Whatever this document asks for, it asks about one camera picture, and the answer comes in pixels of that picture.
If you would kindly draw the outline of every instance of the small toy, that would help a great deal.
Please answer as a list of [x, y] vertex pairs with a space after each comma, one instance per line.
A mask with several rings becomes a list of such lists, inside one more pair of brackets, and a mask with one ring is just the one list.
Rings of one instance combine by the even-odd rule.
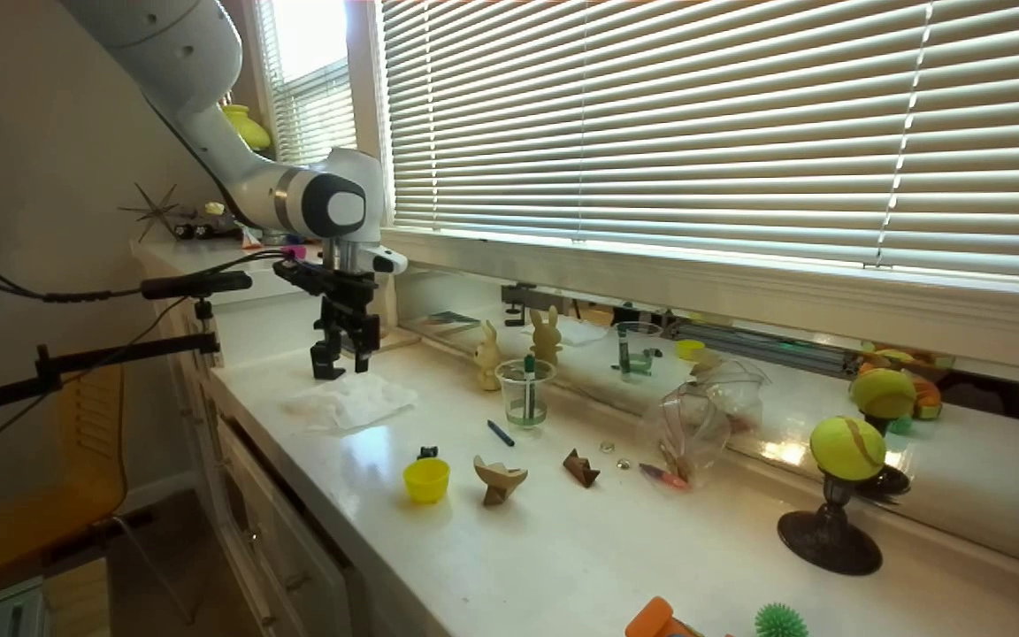
[[529, 308], [529, 325], [535, 325], [535, 353], [538, 353], [538, 360], [555, 364], [555, 351], [560, 351], [560, 317], [555, 317], [555, 308], [547, 308], [547, 313]]
[[753, 617], [758, 637], [806, 637], [806, 626], [793, 606], [765, 606]]
[[479, 324], [479, 339], [472, 347], [472, 384], [479, 393], [502, 391], [499, 364], [502, 364], [499, 331], [491, 324]]
[[625, 637], [701, 637], [692, 626], [676, 619], [665, 600], [649, 600], [630, 624]]
[[680, 491], [688, 490], [686, 477], [680, 477], [676, 470], [653, 469], [653, 465], [639, 465], [639, 476], [646, 476], [649, 482], [662, 482], [662, 485], [668, 485], [668, 490], [680, 490]]
[[680, 339], [676, 353], [688, 364], [688, 374], [707, 374], [722, 364], [717, 351], [712, 351], [702, 339]]
[[437, 445], [419, 445], [416, 462], [403, 470], [403, 491], [416, 508], [432, 508], [445, 497], [449, 465], [437, 456]]
[[601, 470], [593, 470], [593, 469], [587, 465], [587, 456], [580, 456], [577, 449], [568, 449], [568, 456], [567, 456], [567, 470], [568, 470], [582, 490], [589, 490], [593, 477], [601, 476]]
[[630, 351], [625, 339], [630, 325], [614, 324], [614, 338], [619, 338], [619, 360], [613, 364], [623, 380], [630, 374], [649, 374], [653, 357], [662, 357], [656, 347], [643, 347], [643, 351]]
[[472, 476], [485, 482], [479, 508], [502, 508], [510, 491], [525, 477], [520, 469], [485, 465], [479, 456], [472, 456]]

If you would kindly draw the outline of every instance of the toy figurine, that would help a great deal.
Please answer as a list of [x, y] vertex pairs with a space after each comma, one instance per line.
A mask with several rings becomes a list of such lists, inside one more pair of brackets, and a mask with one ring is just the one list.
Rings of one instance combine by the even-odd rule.
[[472, 476], [485, 482], [479, 508], [502, 508], [510, 491], [525, 477], [522, 469], [485, 465], [479, 456], [472, 456]]
[[561, 469], [567, 469], [582, 490], [589, 490], [593, 477], [601, 476], [601, 470], [593, 470], [593, 469], [587, 465], [587, 456], [580, 456], [577, 449], [568, 449], [568, 456], [561, 462]]
[[479, 324], [479, 338], [472, 347], [472, 384], [479, 393], [502, 391], [499, 364], [502, 364], [499, 331], [491, 324]]
[[555, 308], [547, 313], [529, 308], [529, 325], [535, 325], [535, 357], [555, 364], [555, 351], [560, 351]]

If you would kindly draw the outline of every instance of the window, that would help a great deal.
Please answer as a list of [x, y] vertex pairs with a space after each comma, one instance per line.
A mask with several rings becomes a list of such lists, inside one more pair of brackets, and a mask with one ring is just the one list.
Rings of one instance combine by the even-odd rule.
[[284, 163], [353, 147], [341, 0], [257, 0], [257, 62]]
[[1019, 364], [1019, 3], [380, 0], [387, 246]]

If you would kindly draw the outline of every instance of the ball on stand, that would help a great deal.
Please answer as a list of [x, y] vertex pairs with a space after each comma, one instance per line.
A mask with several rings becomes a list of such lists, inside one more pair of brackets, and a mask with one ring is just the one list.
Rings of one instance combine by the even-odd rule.
[[862, 370], [852, 380], [852, 405], [862, 417], [872, 423], [897, 423], [911, 413], [916, 384], [910, 372], [897, 370]]
[[858, 417], [826, 417], [811, 435], [817, 469], [837, 482], [867, 482], [884, 469], [888, 445], [876, 430]]

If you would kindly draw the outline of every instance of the orange toy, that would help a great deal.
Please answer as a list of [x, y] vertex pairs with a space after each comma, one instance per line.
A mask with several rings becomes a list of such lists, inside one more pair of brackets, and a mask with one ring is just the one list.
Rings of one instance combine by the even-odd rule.
[[625, 637], [701, 637], [692, 626], [680, 624], [665, 600], [649, 600], [630, 624]]

